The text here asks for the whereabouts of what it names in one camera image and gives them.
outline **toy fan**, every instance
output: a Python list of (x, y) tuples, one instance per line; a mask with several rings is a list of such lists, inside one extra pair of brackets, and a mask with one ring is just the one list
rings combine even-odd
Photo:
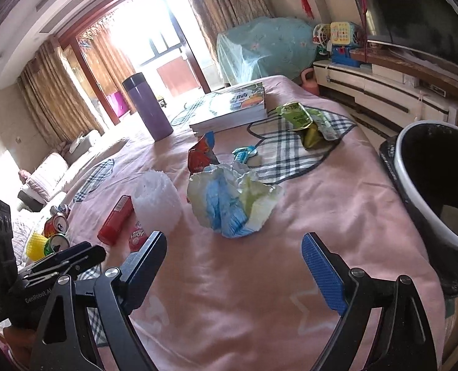
[(327, 42), (330, 40), (330, 25), (328, 23), (319, 23), (313, 29), (313, 43), (319, 46), (319, 53), (327, 55)]

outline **red snack bag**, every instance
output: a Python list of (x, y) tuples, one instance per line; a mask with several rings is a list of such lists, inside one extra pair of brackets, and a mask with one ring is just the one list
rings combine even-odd
[(122, 225), (133, 211), (133, 202), (129, 195), (123, 195), (116, 203), (107, 220), (98, 232), (98, 239), (107, 245), (114, 245), (119, 238)]
[(213, 131), (207, 132), (198, 143), (188, 151), (189, 173), (200, 173), (209, 164), (220, 164), (213, 153), (215, 135)]

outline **drawer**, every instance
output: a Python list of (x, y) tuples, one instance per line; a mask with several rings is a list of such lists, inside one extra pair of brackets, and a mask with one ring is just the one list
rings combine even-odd
[(422, 120), (438, 120), (447, 122), (447, 114), (434, 109), (433, 107), (428, 106), (427, 104), (423, 107), (423, 113), (421, 115)]
[(395, 106), (368, 95), (356, 96), (354, 101), (359, 106), (363, 106), (401, 127), (406, 127), (416, 119), (416, 112), (406, 113)]
[(319, 85), (354, 97), (363, 93), (364, 79), (360, 76), (325, 69), (319, 66), (315, 66), (315, 74)]
[(397, 89), (393, 89), (388, 85), (376, 83), (369, 79), (364, 80), (364, 92), (372, 97), (379, 97), (380, 100), (388, 100), (391, 103), (397, 104), (407, 109), (410, 113), (419, 115), (422, 103), (413, 96), (410, 96)]

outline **crumpled tissue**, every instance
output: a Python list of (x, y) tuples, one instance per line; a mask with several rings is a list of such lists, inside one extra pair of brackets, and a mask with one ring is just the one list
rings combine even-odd
[(263, 184), (238, 162), (210, 164), (190, 177), (187, 189), (198, 222), (228, 238), (260, 230), (282, 194), (282, 187)]

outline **light blue cloth cover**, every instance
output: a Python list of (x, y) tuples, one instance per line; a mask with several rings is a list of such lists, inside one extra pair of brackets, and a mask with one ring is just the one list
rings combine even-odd
[(297, 77), (315, 59), (314, 26), (302, 19), (260, 17), (219, 34), (223, 81), (236, 85), (271, 75)]

